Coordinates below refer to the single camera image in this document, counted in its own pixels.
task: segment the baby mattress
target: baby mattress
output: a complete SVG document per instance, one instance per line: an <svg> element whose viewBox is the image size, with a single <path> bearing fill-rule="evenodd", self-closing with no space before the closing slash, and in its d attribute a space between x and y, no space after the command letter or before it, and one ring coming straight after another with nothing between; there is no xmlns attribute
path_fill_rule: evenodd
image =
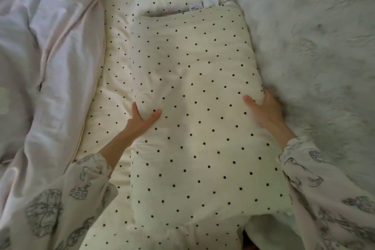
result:
<svg viewBox="0 0 375 250"><path fill-rule="evenodd" d="M104 0L106 13L106 55L94 100L87 114L76 159L95 153L107 144L131 116L132 76L128 52L129 23L133 21L134 0ZM87 233L81 249L241 249L238 223L231 218L214 224L207 220L168 231L160 240L137 227L130 205L131 148L125 151L111 182L119 195Z"/></svg>

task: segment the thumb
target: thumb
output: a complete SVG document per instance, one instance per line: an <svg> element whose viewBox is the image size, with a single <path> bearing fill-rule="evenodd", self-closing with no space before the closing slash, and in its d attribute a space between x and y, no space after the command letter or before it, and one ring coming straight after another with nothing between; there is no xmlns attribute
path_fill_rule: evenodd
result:
<svg viewBox="0 0 375 250"><path fill-rule="evenodd" d="M258 104L255 102L253 98L251 98L249 95L243 96L243 101L245 104L250 108L253 109L258 106Z"/></svg>
<svg viewBox="0 0 375 250"><path fill-rule="evenodd" d="M147 128L149 128L150 126L152 126L154 124L154 122L157 121L157 119L160 118L160 115L162 114L162 110L159 109L159 110L156 110L155 112L152 113L151 116L149 116L145 121L144 121L144 124Z"/></svg>

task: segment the hand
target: hand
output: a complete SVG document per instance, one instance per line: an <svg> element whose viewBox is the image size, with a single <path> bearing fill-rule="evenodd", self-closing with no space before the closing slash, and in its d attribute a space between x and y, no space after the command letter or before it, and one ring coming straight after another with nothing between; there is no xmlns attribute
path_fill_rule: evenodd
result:
<svg viewBox="0 0 375 250"><path fill-rule="evenodd" d="M243 97L243 101L249 106L258 122L268 129L268 131L276 138L280 147L284 149L289 140L294 139L297 136L286 124L284 124L280 103L268 90L265 89L264 92L265 99L261 105L258 105L253 98L248 95Z"/></svg>
<svg viewBox="0 0 375 250"><path fill-rule="evenodd" d="M265 99L262 105L258 105L253 98L246 95L243 96L243 101L251 111L255 118L265 128L273 124L281 124L284 122L282 118L282 107L280 103L272 96L272 94L265 89Z"/></svg>
<svg viewBox="0 0 375 250"><path fill-rule="evenodd" d="M132 104L132 118L128 120L128 124L122 131L124 135L130 140L130 145L135 139L144 134L154 122L159 119L162 114L162 110L156 110L147 120L143 120L139 115L137 104L133 102Z"/></svg>

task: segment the fur blanket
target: fur blanket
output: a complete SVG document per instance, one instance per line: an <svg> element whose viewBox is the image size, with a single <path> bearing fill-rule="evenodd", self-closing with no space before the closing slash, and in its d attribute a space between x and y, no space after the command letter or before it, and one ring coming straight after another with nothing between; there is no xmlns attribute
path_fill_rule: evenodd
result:
<svg viewBox="0 0 375 250"><path fill-rule="evenodd" d="M236 0L286 120L375 194L375 0Z"/></svg>

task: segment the person's right hand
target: person's right hand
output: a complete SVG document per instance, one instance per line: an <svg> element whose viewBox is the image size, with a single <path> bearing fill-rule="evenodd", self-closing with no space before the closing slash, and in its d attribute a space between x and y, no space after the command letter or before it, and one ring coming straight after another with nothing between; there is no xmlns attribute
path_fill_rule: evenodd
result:
<svg viewBox="0 0 375 250"><path fill-rule="evenodd" d="M274 124L282 124L284 120L282 118L282 107L280 103L267 89L265 89L264 92L265 99L261 105L258 105L255 100L248 95L243 96L243 101L249 106L258 122L265 128Z"/></svg>
<svg viewBox="0 0 375 250"><path fill-rule="evenodd" d="M264 92L265 99L261 105L258 105L253 98L248 95L243 97L243 101L249 106L258 122L268 129L284 150L289 140L297 136L284 123L281 104L268 90L265 89Z"/></svg>

